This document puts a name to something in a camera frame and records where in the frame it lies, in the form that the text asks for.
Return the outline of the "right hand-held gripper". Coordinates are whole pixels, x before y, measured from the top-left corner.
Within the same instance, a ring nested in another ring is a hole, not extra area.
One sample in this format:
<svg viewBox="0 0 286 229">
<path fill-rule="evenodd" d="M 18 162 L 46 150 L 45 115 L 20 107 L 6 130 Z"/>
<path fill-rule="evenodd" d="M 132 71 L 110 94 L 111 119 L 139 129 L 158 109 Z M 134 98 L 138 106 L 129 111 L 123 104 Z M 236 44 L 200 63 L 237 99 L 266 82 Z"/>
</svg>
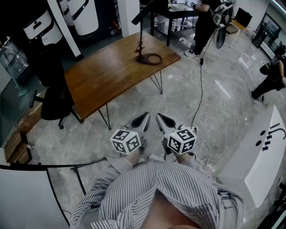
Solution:
<svg viewBox="0 0 286 229">
<path fill-rule="evenodd" d="M 187 127 L 174 117 L 162 113 L 157 113 L 156 122 L 164 135 L 162 145 L 167 155 L 191 152 L 197 140 L 194 128 Z"/>
</svg>

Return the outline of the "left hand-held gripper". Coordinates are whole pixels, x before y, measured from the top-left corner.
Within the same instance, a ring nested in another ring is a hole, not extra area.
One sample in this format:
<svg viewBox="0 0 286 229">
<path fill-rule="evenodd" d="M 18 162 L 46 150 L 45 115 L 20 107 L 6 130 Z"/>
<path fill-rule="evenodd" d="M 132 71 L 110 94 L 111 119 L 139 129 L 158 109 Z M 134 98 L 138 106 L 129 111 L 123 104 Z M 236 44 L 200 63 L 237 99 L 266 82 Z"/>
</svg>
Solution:
<svg viewBox="0 0 286 229">
<path fill-rule="evenodd" d="M 130 155 L 138 149 L 142 153 L 147 146 L 144 135 L 148 130 L 150 120 L 150 113 L 145 112 L 117 129 L 110 138 L 115 151 L 120 155 Z"/>
</svg>

